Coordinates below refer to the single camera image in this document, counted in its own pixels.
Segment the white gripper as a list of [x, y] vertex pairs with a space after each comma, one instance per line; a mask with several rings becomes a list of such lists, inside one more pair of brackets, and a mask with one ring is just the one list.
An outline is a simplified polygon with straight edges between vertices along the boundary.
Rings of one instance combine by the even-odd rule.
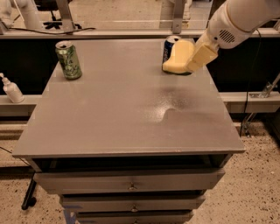
[[193, 55], [186, 62], [186, 69], [193, 73], [218, 57], [219, 48], [232, 49], [248, 39], [252, 31], [240, 28], [231, 18], [230, 11], [235, 1], [226, 1], [211, 17], [206, 28], [206, 40], [195, 47]]

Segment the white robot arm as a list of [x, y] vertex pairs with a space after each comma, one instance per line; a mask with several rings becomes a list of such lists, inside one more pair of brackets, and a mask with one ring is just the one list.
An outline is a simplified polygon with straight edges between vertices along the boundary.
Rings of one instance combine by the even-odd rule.
[[257, 28], [279, 17], [280, 0], [226, 0], [212, 15], [184, 69], [195, 72], [215, 60], [220, 49], [235, 48]]

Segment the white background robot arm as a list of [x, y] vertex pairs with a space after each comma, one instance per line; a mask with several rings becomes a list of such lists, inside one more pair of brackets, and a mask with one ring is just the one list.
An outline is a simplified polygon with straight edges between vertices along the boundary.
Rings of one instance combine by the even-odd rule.
[[8, 27], [12, 27], [11, 10], [15, 8], [23, 19], [27, 29], [41, 29], [43, 23], [34, 0], [0, 0], [0, 19]]

